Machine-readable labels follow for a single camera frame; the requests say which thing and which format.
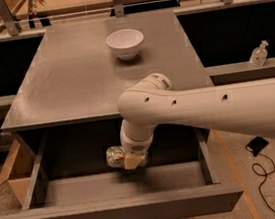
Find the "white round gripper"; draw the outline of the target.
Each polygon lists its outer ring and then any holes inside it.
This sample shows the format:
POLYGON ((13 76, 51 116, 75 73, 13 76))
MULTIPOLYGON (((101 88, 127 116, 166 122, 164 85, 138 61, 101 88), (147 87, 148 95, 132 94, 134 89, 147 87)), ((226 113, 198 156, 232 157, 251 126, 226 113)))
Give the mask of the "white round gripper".
POLYGON ((150 136, 146 140, 136 141, 130 139, 124 131, 120 134, 121 146, 126 152, 124 158, 125 169, 134 170, 143 164, 143 156, 138 153, 147 152, 153 142, 153 137, 150 136))

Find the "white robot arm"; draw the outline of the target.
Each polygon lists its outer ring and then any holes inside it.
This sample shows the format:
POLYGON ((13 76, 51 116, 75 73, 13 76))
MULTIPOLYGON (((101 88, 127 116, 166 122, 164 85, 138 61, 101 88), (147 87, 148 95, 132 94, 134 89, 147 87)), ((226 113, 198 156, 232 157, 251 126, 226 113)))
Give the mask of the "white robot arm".
POLYGON ((275 78, 176 91, 165 75, 151 74, 119 96, 118 111, 127 152, 146 153, 162 124, 275 139, 275 78))

